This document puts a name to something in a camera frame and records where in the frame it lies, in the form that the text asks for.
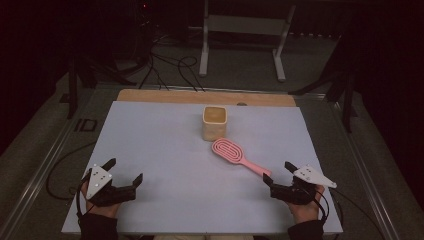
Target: human hand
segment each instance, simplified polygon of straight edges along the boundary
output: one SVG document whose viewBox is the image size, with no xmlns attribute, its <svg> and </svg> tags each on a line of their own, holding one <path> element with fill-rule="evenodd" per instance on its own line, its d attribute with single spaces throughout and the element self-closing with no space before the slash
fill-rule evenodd
<svg viewBox="0 0 424 240">
<path fill-rule="evenodd" d="M 97 214 L 109 218 L 116 218 L 116 214 L 118 212 L 119 207 L 121 206 L 120 203 L 113 204 L 111 206 L 107 207 L 98 207 L 95 206 L 93 203 L 87 200 L 87 190 L 88 190 L 88 181 L 85 181 L 81 186 L 81 192 L 85 199 L 85 207 L 87 209 L 87 212 L 92 214 Z"/>
<path fill-rule="evenodd" d="M 321 185 L 316 185 L 315 189 L 317 191 L 315 194 L 315 199 L 319 202 L 321 195 L 324 192 L 324 187 Z M 314 201 L 311 201 L 306 205 L 296 205 L 288 202 L 285 203 L 289 206 L 290 212 L 293 214 L 294 222 L 296 224 L 318 220 L 319 207 Z"/>
</svg>

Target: sleeve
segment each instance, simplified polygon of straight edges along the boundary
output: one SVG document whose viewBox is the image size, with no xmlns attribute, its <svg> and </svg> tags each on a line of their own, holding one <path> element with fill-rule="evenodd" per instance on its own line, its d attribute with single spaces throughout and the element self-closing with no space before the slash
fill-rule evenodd
<svg viewBox="0 0 424 240">
<path fill-rule="evenodd" d="M 97 214 L 84 214 L 79 222 L 81 240 L 117 240 L 118 219 Z"/>
<path fill-rule="evenodd" d="M 291 240 L 322 240 L 323 221 L 313 220 L 294 225 L 288 229 Z"/>
</svg>

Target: hairbrush handle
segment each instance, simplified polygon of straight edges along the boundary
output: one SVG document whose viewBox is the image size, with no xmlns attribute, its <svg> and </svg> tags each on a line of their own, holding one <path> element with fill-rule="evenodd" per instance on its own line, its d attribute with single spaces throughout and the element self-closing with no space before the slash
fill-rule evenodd
<svg viewBox="0 0 424 240">
<path fill-rule="evenodd" d="M 250 170 L 254 171 L 255 173 L 257 173 L 259 176 L 263 176 L 263 174 L 265 173 L 268 176 L 271 176 L 271 171 L 263 168 L 259 165 L 254 164 L 253 162 L 248 161 L 247 159 L 243 158 L 240 162 L 240 164 L 243 164 L 244 166 L 248 167 Z"/>
</svg>

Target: dark background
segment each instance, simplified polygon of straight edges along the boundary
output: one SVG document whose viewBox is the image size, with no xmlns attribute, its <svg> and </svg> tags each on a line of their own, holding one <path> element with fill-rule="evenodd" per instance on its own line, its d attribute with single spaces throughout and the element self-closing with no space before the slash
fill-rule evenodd
<svg viewBox="0 0 424 240">
<path fill-rule="evenodd" d="M 128 41 L 132 41 L 130 30 L 119 30 L 132 26 L 128 19 L 132 19 L 131 6 L 135 5 L 132 5 L 134 1 L 119 1 L 123 4 L 121 7 L 108 5 L 116 2 L 102 1 L 105 4 L 100 6 L 102 13 L 109 14 L 106 17 L 99 15 L 96 1 L 1 2 L 0 153 L 54 93 L 56 81 L 67 72 L 73 47 L 98 56 L 108 55 L 110 51 L 124 55 L 128 52 L 112 40 L 122 40 L 119 36 L 127 34 Z M 215 4 L 210 11 L 222 14 L 237 10 L 239 15 L 275 17 L 281 11 L 269 8 L 279 1 L 259 6 L 255 1 L 211 2 Z M 240 2 L 244 4 L 242 7 L 231 5 Z M 419 184 L 424 172 L 421 93 L 424 11 L 418 1 L 380 5 L 363 2 L 366 3 L 300 3 L 291 32 L 295 36 L 305 33 L 338 38 L 342 35 L 323 74 L 355 66 L 355 89 L 362 94 L 367 110 L 423 207 Z M 146 18 L 183 41 L 188 41 L 188 26 L 202 26 L 203 1 L 150 0 L 144 3 L 148 4 L 148 9 L 143 10 Z M 81 31 L 86 34 L 84 38 L 75 38 L 78 34 L 81 36 Z M 104 36 L 112 40 L 102 42 Z M 78 39 L 77 45 L 72 44 L 75 39 Z"/>
</svg>

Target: beige container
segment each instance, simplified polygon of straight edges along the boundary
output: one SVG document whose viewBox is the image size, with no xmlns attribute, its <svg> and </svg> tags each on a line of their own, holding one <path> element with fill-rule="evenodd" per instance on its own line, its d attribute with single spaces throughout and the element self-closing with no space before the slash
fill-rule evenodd
<svg viewBox="0 0 424 240">
<path fill-rule="evenodd" d="M 203 140 L 215 141 L 227 132 L 227 110 L 224 107 L 208 106 L 203 110 Z"/>
</svg>

